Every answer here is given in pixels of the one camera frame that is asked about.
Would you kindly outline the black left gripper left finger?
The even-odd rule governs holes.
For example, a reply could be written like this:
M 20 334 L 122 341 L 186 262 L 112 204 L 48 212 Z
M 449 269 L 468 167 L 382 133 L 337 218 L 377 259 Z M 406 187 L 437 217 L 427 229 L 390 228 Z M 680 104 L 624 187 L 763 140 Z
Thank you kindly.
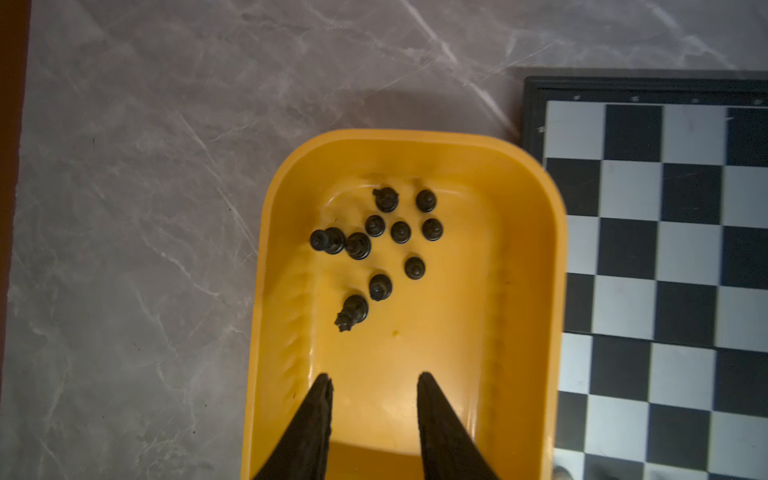
M 330 450 L 332 408 L 332 380 L 322 373 L 253 479 L 323 480 Z

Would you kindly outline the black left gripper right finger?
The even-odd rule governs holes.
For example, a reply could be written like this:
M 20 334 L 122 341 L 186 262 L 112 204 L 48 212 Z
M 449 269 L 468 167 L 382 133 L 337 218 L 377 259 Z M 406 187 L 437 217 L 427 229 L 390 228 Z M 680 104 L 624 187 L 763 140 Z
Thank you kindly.
M 425 479 L 497 479 L 429 372 L 417 382 L 417 415 Z

